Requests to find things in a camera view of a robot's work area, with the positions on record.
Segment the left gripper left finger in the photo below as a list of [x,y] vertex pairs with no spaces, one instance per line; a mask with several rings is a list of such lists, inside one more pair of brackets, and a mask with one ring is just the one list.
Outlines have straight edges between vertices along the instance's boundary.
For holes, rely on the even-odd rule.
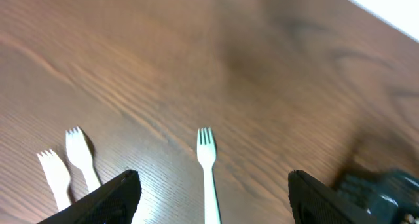
[[135,170],[125,170],[68,208],[39,224],[130,224],[141,198]]

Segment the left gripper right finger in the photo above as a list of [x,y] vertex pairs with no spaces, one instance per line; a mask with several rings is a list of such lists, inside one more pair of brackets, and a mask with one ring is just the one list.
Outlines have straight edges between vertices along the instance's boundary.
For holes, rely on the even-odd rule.
[[373,224],[378,220],[303,170],[288,174],[289,201],[296,224]]

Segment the white plastic fork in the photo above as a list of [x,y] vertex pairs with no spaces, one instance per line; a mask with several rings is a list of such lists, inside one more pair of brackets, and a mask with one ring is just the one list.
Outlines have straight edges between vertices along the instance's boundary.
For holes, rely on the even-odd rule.
[[101,183],[84,133],[78,126],[65,132],[65,147],[69,161],[82,172],[88,191],[94,192]]
[[61,158],[51,149],[37,153],[48,185],[54,195],[59,211],[71,205],[69,197],[69,185],[71,177],[67,167]]

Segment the teal handled plastic fork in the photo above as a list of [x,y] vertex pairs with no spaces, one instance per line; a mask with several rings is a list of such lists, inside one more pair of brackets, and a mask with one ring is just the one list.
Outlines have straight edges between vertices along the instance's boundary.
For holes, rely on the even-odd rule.
[[197,159],[203,169],[204,176],[204,223],[221,224],[221,214],[213,175],[217,148],[211,128],[199,128],[196,143]]

